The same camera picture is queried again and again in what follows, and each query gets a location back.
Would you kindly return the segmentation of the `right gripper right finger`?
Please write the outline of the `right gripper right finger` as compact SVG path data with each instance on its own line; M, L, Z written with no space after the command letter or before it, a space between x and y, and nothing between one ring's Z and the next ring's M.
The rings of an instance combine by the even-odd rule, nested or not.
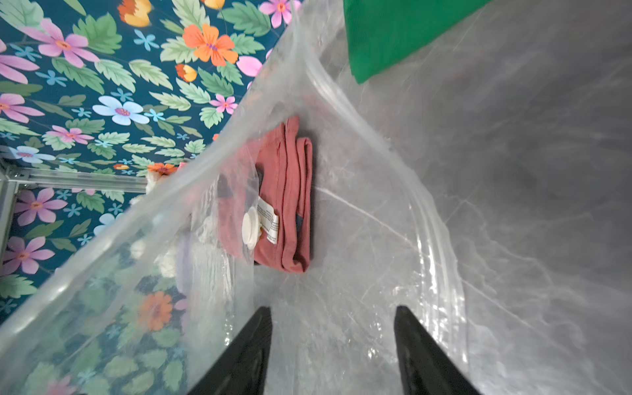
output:
M394 335L405 395L480 395L404 305L396 309Z

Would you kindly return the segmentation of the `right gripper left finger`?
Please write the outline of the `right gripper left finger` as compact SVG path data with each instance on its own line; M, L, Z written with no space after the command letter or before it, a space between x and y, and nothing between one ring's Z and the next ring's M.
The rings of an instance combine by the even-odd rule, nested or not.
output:
M193 395L264 393L273 336L272 310L258 308L216 363L194 385Z

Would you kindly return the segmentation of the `red tank top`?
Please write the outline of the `red tank top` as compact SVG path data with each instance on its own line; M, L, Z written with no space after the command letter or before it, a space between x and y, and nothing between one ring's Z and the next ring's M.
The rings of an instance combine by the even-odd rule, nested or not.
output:
M237 151L219 175L219 240L235 258L251 258L275 270L305 273L311 260L311 196L314 150L291 117ZM261 236L249 250L241 236L250 207L258 209Z

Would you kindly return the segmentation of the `clear plastic vacuum bag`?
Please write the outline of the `clear plastic vacuum bag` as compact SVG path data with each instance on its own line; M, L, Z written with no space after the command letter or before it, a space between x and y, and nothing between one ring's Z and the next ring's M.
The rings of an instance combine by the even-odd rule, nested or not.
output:
M314 142L313 261L219 243L220 169L298 115ZM366 84L339 1L308 2L224 133L1 329L4 394L93 360L82 393L185 393L273 311L269 394L399 394L408 306L484 394L631 391L631 4L493 1ZM132 243L187 235L182 282Z

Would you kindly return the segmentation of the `green tank top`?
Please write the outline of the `green tank top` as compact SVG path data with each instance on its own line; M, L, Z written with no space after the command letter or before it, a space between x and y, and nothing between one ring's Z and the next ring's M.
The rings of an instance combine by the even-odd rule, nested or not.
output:
M352 76L362 84L487 5L487 0L345 0Z

